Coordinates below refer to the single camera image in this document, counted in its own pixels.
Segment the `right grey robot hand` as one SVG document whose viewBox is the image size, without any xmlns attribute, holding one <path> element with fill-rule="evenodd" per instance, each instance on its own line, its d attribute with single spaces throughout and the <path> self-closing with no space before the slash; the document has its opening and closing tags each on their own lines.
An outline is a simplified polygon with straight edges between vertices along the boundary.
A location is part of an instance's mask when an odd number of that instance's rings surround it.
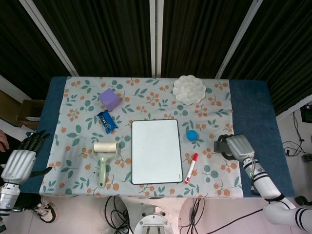
<svg viewBox="0 0 312 234">
<path fill-rule="evenodd" d="M 225 160 L 243 162 L 254 157 L 254 149 L 244 135 L 221 135 L 217 141 L 226 141 L 232 154 L 220 153 Z"/>
</svg>

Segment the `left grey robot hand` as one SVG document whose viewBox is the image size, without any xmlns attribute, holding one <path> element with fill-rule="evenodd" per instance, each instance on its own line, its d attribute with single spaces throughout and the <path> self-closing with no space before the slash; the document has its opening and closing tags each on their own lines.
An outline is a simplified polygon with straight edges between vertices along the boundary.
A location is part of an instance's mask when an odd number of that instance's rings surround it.
<svg viewBox="0 0 312 234">
<path fill-rule="evenodd" d="M 52 170 L 51 167 L 47 167 L 41 171 L 33 171 L 38 153 L 49 136 L 45 130 L 36 132 L 25 138 L 11 152 L 1 173 L 4 183 L 22 185 L 28 178 L 44 176 Z"/>
</svg>

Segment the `bystander bare hand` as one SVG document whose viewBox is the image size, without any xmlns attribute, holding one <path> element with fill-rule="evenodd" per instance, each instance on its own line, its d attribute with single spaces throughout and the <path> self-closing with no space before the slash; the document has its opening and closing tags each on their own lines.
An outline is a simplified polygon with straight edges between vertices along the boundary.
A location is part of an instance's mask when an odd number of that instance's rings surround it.
<svg viewBox="0 0 312 234">
<path fill-rule="evenodd" d="M 4 131 L 0 129 L 0 152 L 3 153 L 6 150 L 9 150 L 9 142 Z"/>
</svg>

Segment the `dark grey whiteboard eraser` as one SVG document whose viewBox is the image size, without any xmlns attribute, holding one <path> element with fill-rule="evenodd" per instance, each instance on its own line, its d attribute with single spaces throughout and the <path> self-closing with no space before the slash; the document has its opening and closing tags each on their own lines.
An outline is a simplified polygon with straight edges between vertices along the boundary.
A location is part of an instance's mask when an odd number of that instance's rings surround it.
<svg viewBox="0 0 312 234">
<path fill-rule="evenodd" d="M 225 153 L 231 155 L 232 152 L 226 141 L 215 141 L 214 142 L 214 152 L 215 153 Z"/>
</svg>

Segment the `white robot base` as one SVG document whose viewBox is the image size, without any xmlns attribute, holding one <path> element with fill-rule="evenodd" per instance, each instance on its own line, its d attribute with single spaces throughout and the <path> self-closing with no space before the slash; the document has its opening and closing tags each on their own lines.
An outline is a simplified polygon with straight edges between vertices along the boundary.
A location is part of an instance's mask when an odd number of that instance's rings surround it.
<svg viewBox="0 0 312 234">
<path fill-rule="evenodd" d="M 172 212 L 158 206 L 148 206 L 138 212 L 133 234 L 174 234 Z"/>
</svg>

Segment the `red marker pen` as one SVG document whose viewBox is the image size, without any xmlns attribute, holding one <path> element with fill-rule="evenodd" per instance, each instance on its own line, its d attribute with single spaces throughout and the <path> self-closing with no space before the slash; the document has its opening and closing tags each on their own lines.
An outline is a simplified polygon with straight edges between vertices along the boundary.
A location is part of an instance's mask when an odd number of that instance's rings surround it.
<svg viewBox="0 0 312 234">
<path fill-rule="evenodd" d="M 190 167 L 188 169 L 188 172 L 187 172 L 187 175 L 186 175 L 186 178 L 184 180 L 184 183 L 185 184 L 189 184 L 190 183 L 190 179 L 191 179 L 191 176 L 192 176 L 192 173 L 193 173 L 193 169 L 195 167 L 195 164 L 196 164 L 196 161 L 198 159 L 198 153 L 195 153 L 193 155 L 193 158 L 191 160 L 191 164 L 190 164 Z"/>
</svg>

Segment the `white dry-erase board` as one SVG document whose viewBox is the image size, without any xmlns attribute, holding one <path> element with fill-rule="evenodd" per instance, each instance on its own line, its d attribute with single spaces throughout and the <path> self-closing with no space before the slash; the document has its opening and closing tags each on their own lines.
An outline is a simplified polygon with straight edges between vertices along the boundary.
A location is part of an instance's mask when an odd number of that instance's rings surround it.
<svg viewBox="0 0 312 234">
<path fill-rule="evenodd" d="M 132 122 L 132 184 L 181 183 L 183 167 L 176 119 Z"/>
</svg>

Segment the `cardboard box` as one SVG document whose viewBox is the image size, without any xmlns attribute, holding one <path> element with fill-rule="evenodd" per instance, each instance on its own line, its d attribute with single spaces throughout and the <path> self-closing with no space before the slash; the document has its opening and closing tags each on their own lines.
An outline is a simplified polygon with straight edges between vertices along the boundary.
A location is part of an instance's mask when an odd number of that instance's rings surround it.
<svg viewBox="0 0 312 234">
<path fill-rule="evenodd" d="M 44 103 L 45 100 L 24 100 L 18 111 L 17 121 L 32 130 L 36 130 Z"/>
</svg>

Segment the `black and white sneaker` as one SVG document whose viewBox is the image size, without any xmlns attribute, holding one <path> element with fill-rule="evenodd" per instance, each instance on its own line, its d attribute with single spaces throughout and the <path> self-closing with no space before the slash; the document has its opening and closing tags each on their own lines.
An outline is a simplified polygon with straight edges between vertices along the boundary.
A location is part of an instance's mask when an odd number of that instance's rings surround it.
<svg viewBox="0 0 312 234">
<path fill-rule="evenodd" d="M 39 219 L 45 223 L 53 223 L 58 218 L 58 210 L 45 196 L 41 196 L 38 205 L 33 209 Z"/>
</svg>

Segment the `black electronic device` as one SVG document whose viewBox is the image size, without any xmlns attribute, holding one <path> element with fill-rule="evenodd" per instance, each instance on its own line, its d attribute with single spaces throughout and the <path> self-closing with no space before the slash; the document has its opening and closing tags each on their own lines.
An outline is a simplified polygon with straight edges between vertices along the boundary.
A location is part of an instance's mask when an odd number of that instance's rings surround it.
<svg viewBox="0 0 312 234">
<path fill-rule="evenodd" d="M 312 123 L 312 104 L 306 104 L 300 108 L 302 122 Z"/>
</svg>

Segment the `white flower-shaped paint palette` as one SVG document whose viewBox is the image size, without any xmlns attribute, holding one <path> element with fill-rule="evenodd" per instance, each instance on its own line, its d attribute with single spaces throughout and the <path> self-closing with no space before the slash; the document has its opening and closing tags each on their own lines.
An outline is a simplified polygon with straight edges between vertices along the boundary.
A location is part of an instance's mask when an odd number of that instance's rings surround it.
<svg viewBox="0 0 312 234">
<path fill-rule="evenodd" d="M 185 105 L 198 104 L 206 96 L 206 86 L 193 75 L 180 76 L 174 81 L 173 94 Z"/>
</svg>

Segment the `black caster wheel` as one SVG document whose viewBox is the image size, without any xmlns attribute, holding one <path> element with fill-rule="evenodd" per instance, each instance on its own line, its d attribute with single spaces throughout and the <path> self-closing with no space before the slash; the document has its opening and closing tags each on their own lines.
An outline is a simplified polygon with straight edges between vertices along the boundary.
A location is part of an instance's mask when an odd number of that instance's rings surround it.
<svg viewBox="0 0 312 234">
<path fill-rule="evenodd" d="M 307 204 L 308 204 L 308 200 L 307 200 L 304 196 L 302 196 L 302 195 L 297 196 L 297 197 L 295 197 L 294 199 L 295 199 L 296 203 L 297 203 L 298 205 L 300 205 L 300 206 L 303 206 L 303 205 L 307 205 Z"/>
</svg>

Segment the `green lint roller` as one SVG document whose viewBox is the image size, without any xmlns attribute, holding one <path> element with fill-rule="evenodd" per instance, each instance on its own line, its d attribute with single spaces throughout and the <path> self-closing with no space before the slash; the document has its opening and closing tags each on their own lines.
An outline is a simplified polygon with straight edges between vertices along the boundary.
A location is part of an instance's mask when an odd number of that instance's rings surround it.
<svg viewBox="0 0 312 234">
<path fill-rule="evenodd" d="M 98 185 L 100 188 L 106 186 L 106 163 L 119 154 L 117 142 L 96 142 L 93 146 L 93 155 L 100 161 L 98 173 Z"/>
</svg>

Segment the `black curtain panel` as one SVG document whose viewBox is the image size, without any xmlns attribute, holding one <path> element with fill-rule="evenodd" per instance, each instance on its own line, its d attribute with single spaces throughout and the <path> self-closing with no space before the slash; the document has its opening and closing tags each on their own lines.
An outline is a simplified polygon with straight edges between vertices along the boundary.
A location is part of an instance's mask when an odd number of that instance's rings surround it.
<svg viewBox="0 0 312 234">
<path fill-rule="evenodd" d="M 32 99 L 70 75 L 19 0 L 0 0 L 0 75 Z"/>
<path fill-rule="evenodd" d="M 253 0 L 164 0 L 163 78 L 214 78 Z"/>
<path fill-rule="evenodd" d="M 312 0 L 263 0 L 222 78 L 267 82 L 276 115 L 312 95 Z"/>
<path fill-rule="evenodd" d="M 80 76 L 150 77 L 149 0 L 33 0 Z"/>
</svg>

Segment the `blue snack packet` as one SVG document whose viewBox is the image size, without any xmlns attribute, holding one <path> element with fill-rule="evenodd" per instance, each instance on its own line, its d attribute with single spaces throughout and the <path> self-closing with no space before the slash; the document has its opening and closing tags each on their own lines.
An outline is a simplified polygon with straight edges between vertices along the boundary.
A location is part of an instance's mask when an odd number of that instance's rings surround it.
<svg viewBox="0 0 312 234">
<path fill-rule="evenodd" d="M 113 132 L 117 128 L 117 125 L 115 124 L 114 120 L 110 116 L 108 110 L 105 110 L 105 111 L 98 113 L 97 117 L 101 121 L 102 126 L 104 127 L 105 132 L 107 134 L 110 134 L 111 132 Z"/>
</svg>

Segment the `floral tablecloth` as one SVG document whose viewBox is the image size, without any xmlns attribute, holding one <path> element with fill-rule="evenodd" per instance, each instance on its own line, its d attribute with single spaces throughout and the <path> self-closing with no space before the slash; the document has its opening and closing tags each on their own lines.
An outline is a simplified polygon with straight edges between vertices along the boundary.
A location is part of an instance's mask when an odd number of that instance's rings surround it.
<svg viewBox="0 0 312 234">
<path fill-rule="evenodd" d="M 222 134 L 233 132 L 232 104 L 227 80 L 205 80 L 206 96 L 185 105 L 172 93 L 171 78 L 53 78 L 40 127 L 51 133 L 52 145 L 40 193 L 60 195 L 123 195 L 137 197 L 243 196 L 240 169 L 213 149 Z M 117 128 L 107 134 L 97 114 L 107 110 L 99 95 L 108 88 L 120 104 L 109 111 Z M 132 184 L 132 122 L 176 119 L 183 172 L 199 154 L 190 184 Z M 195 130 L 196 141 L 186 133 Z M 93 155 L 96 142 L 117 142 L 119 154 L 106 163 L 106 186 L 98 185 L 100 161 Z"/>
</svg>

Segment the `purple cube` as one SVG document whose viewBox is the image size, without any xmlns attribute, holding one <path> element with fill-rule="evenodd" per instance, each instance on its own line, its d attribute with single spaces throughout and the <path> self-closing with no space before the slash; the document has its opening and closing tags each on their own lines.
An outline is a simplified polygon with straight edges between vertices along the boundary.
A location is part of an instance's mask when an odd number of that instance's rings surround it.
<svg viewBox="0 0 312 234">
<path fill-rule="evenodd" d="M 120 104 L 119 97 L 110 88 L 101 93 L 99 99 L 108 111 L 113 111 Z"/>
</svg>

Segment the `white frame post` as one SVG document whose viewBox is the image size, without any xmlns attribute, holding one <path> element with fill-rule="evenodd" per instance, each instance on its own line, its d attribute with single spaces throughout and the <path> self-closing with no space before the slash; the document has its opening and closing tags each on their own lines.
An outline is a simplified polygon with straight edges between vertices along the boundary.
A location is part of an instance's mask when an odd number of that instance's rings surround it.
<svg viewBox="0 0 312 234">
<path fill-rule="evenodd" d="M 232 59 L 236 49 L 238 48 L 241 40 L 243 39 L 247 29 L 249 28 L 251 22 L 253 21 L 255 15 L 257 14 L 260 6 L 262 5 L 263 0 L 253 0 L 232 43 L 230 48 L 227 51 L 227 54 L 216 74 L 214 77 L 215 79 L 221 79 L 224 70 L 226 69 L 227 65 L 229 64 L 230 60 Z"/>
<path fill-rule="evenodd" d="M 23 103 L 24 100 L 31 100 L 27 94 L 5 79 L 2 75 L 0 75 L 0 90 L 19 103 Z"/>
<path fill-rule="evenodd" d="M 69 57 L 67 56 L 66 52 L 64 51 L 63 47 L 59 43 L 53 31 L 49 27 L 48 23 L 42 16 L 41 12 L 36 7 L 34 1 L 33 0 L 19 0 L 19 2 L 24 8 L 24 10 L 27 12 L 29 17 L 32 19 L 36 27 L 40 30 L 44 38 L 47 40 L 48 44 L 56 53 L 57 57 L 60 59 L 64 67 L 70 73 L 70 75 L 78 77 L 79 74 L 76 68 L 74 67 L 73 63 L 70 61 Z"/>
<path fill-rule="evenodd" d="M 162 66 L 164 0 L 149 0 L 149 12 L 151 74 L 153 78 L 160 78 Z"/>
<path fill-rule="evenodd" d="M 288 115 L 290 115 L 291 113 L 295 112 L 296 110 L 300 109 L 302 106 L 304 106 L 305 104 L 312 102 L 312 94 L 306 96 L 305 98 L 303 98 L 302 100 L 300 100 L 297 104 L 291 106 L 290 108 L 288 108 L 286 111 L 280 113 L 279 115 L 276 116 L 276 120 L 280 121 L 283 118 L 287 117 Z"/>
</svg>

